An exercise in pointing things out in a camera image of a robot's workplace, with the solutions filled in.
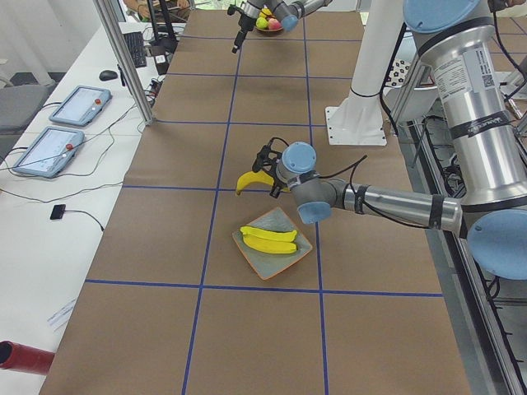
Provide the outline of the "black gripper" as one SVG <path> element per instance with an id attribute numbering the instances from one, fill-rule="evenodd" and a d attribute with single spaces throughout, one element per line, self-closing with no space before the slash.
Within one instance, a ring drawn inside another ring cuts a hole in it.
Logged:
<path id="1" fill-rule="evenodd" d="M 255 28 L 256 21 L 258 19 L 258 8 L 251 2 L 243 2 L 240 7 L 235 4 L 231 4 L 227 8 L 227 14 L 233 16 L 236 12 L 240 13 L 238 25 L 240 30 L 238 31 L 233 47 L 232 53 L 238 53 L 245 42 L 247 31 L 252 31 Z"/>
<path id="2" fill-rule="evenodd" d="M 272 148 L 272 145 L 273 139 L 270 139 L 267 144 L 262 146 L 256 155 L 255 161 L 252 165 L 252 171 L 254 173 L 263 171 L 274 180 L 277 180 L 277 164 L 282 159 L 282 153 L 280 151 L 275 151 Z M 274 181 L 269 195 L 272 198 L 278 198 L 283 189 L 284 183 L 281 181 Z"/>

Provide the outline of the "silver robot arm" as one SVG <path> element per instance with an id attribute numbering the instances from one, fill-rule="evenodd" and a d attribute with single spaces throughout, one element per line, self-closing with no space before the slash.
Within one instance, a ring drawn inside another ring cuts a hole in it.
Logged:
<path id="1" fill-rule="evenodd" d="M 249 0 L 243 1 L 239 7 L 231 4 L 227 9 L 227 14 L 232 16 L 235 12 L 240 13 L 238 21 L 240 30 L 236 35 L 231 52 L 237 53 L 241 49 L 247 34 L 255 28 L 259 13 L 264 6 L 277 17 L 285 31 L 291 31 L 300 19 L 309 16 L 321 7 L 327 7 L 331 2 L 332 0 L 300 0 L 286 4 L 284 1 L 276 0 Z"/>
<path id="2" fill-rule="evenodd" d="M 526 165 L 499 87 L 488 41 L 506 1 L 407 1 L 403 18 L 419 62 L 431 69 L 454 157 L 444 170 L 429 127 L 415 156 L 433 179 L 429 194 L 356 184 L 316 172 L 315 149 L 294 142 L 257 154 L 251 173 L 277 197 L 290 190 L 306 224 L 333 209 L 442 230 L 467 242 L 473 260 L 500 278 L 526 278 Z"/>

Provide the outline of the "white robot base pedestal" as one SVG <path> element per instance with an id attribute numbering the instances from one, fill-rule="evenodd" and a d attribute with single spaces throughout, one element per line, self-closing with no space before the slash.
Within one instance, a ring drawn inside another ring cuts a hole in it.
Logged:
<path id="1" fill-rule="evenodd" d="M 326 109 L 329 144 L 386 145 L 380 97 L 398 37 L 404 31 L 402 0 L 371 3 L 349 95 L 340 106 Z"/>

